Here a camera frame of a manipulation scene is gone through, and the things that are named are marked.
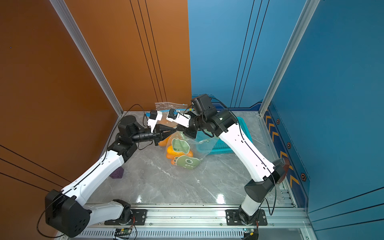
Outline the small yellow mango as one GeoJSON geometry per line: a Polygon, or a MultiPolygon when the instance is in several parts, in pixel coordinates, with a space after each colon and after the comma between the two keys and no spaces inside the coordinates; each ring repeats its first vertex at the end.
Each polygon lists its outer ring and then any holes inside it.
{"type": "Polygon", "coordinates": [[[172,156],[180,156],[183,154],[183,152],[176,152],[174,149],[173,149],[173,146],[169,146],[167,148],[167,154],[169,155],[172,155],[172,156]]]}

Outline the green printed zip bag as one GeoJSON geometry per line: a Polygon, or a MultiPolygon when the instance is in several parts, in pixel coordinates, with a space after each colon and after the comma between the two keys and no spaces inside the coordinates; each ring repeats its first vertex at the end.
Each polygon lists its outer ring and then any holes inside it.
{"type": "MultiPolygon", "coordinates": [[[[206,156],[209,155],[210,150],[208,150],[207,153],[200,153],[196,150],[196,145],[199,144],[196,141],[197,137],[195,139],[191,139],[191,138],[187,137],[182,132],[176,132],[176,133],[170,135],[168,138],[170,138],[170,139],[168,141],[167,146],[165,147],[165,154],[167,154],[167,148],[169,146],[173,146],[173,149],[176,152],[183,152],[182,155],[193,155],[193,164],[192,165],[186,165],[182,168],[193,170],[202,163],[202,161],[206,158],[206,156]]],[[[216,144],[218,139],[219,138],[217,138],[217,137],[210,138],[210,141],[213,142],[212,146],[214,146],[216,144]]]]}

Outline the orange mango small wrinkled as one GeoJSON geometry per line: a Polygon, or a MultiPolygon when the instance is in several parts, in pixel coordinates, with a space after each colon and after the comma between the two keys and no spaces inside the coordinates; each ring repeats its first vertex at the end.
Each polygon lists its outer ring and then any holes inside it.
{"type": "Polygon", "coordinates": [[[193,164],[193,155],[174,156],[171,154],[166,154],[166,158],[169,159],[171,164],[175,166],[184,167],[186,165],[193,164]]]}

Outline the clear zip-top bag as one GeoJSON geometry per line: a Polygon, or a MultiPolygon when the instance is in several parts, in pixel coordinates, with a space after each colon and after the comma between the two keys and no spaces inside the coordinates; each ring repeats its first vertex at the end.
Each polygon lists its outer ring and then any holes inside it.
{"type": "Polygon", "coordinates": [[[169,109],[185,110],[187,109],[188,105],[176,104],[171,102],[159,102],[159,103],[155,103],[155,107],[157,111],[167,111],[169,109]]]}

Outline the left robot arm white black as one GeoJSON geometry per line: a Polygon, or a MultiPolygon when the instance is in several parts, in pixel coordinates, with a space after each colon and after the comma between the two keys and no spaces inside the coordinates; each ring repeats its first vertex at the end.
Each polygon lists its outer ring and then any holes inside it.
{"type": "Polygon", "coordinates": [[[106,221],[129,224],[133,215],[129,203],[112,200],[109,203],[88,205],[87,201],[105,179],[132,157],[139,143],[153,142],[157,145],[176,131],[184,131],[190,126],[189,122],[181,123],[177,119],[168,118],[168,121],[177,123],[176,127],[168,127],[158,123],[161,119],[162,112],[155,111],[144,127],[137,122],[135,116],[122,117],[117,125],[118,136],[103,156],[71,184],[46,195],[46,209],[41,215],[46,224],[71,238],[78,236],[90,225],[106,221]]]}

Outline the blue zipper clear bag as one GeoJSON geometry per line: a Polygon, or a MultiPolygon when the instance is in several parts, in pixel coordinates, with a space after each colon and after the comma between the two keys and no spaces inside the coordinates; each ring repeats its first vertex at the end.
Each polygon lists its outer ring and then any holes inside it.
{"type": "Polygon", "coordinates": [[[147,119],[147,127],[154,136],[156,146],[175,132],[184,132],[190,127],[192,117],[175,109],[168,111],[151,110],[147,119]]]}

